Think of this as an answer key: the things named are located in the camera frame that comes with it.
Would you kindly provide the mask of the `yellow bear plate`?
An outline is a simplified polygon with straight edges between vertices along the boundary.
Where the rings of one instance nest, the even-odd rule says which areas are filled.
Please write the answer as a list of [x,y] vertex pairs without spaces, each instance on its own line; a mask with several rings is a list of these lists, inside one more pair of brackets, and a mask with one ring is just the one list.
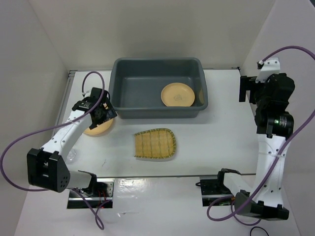
[[183,83],[171,83],[161,91],[161,100],[168,107],[190,107],[195,101],[191,87]]
[[114,119],[106,121],[103,124],[98,125],[96,128],[87,128],[83,133],[89,136],[98,136],[106,132],[113,124]]

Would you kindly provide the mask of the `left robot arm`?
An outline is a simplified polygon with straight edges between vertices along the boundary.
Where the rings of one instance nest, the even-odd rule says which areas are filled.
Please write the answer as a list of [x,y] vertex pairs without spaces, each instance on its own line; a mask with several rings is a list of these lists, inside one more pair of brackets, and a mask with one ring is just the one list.
[[28,152],[29,184],[58,193],[77,188],[86,196],[95,195],[101,186],[96,175],[70,171],[65,162],[86,129],[95,129],[116,116],[108,91],[92,88],[88,96],[72,107],[67,120],[69,124],[59,129],[41,148],[32,148]]

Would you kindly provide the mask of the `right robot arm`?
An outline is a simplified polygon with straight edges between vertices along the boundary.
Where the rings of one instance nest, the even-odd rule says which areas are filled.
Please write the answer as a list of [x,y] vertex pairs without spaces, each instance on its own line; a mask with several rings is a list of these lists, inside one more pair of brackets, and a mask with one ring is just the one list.
[[216,189],[230,192],[238,215],[262,220],[287,220],[289,210],[283,206],[282,179],[289,138],[294,119],[286,111],[295,83],[285,73],[272,74],[259,81],[256,77],[240,78],[239,102],[250,94],[256,105],[254,121],[257,126],[258,161],[253,187],[248,186],[240,172],[221,169]]

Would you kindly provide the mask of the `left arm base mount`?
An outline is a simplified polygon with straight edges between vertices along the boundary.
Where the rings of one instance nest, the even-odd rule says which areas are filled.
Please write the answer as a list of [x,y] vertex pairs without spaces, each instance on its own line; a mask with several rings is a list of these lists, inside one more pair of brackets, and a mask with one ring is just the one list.
[[[114,195],[114,178],[98,178],[96,189],[87,193],[85,189],[77,191],[86,199],[93,209],[112,208]],[[82,197],[75,191],[70,190],[67,209],[85,209],[88,208]]]

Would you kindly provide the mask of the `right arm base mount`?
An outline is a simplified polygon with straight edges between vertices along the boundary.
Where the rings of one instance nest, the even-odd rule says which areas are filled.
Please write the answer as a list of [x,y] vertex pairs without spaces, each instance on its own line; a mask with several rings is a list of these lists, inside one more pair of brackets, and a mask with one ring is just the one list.
[[231,195],[231,192],[224,186],[219,185],[216,176],[200,177],[195,184],[201,191],[202,206],[208,207],[214,200]]

